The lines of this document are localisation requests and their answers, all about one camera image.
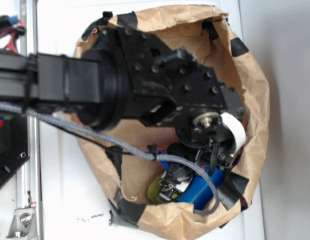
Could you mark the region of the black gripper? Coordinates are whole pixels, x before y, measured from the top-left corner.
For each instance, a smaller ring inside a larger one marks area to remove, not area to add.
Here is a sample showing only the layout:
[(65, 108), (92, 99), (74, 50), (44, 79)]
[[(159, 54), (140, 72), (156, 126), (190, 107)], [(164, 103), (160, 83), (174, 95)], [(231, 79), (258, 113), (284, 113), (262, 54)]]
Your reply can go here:
[[(227, 112), (199, 116), (191, 127), (176, 128), (176, 134), (179, 143), (170, 144), (167, 153), (189, 160), (201, 167), (209, 177), (216, 169), (230, 169), (246, 142), (242, 122)], [(176, 202), (198, 174), (180, 163), (162, 162), (162, 165), (165, 172), (161, 176), (163, 188), (158, 198), (164, 202)]]

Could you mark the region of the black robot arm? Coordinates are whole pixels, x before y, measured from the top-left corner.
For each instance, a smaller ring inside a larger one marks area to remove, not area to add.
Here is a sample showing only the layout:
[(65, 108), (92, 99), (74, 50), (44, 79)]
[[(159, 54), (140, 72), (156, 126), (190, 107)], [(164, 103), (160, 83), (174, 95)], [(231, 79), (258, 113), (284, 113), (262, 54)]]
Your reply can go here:
[[(158, 200), (202, 208), (218, 198), (246, 141), (238, 92), (219, 81), (213, 68), (184, 48), (172, 50), (156, 35), (106, 28), (81, 58), (37, 53), (22, 56), (0, 48), (0, 178), (12, 161), (25, 162), (20, 131), (33, 116), (81, 138), (112, 143), (112, 160), (124, 154), (168, 164)], [(107, 136), (121, 120), (174, 128), (178, 142), (161, 154), (142, 152)]]

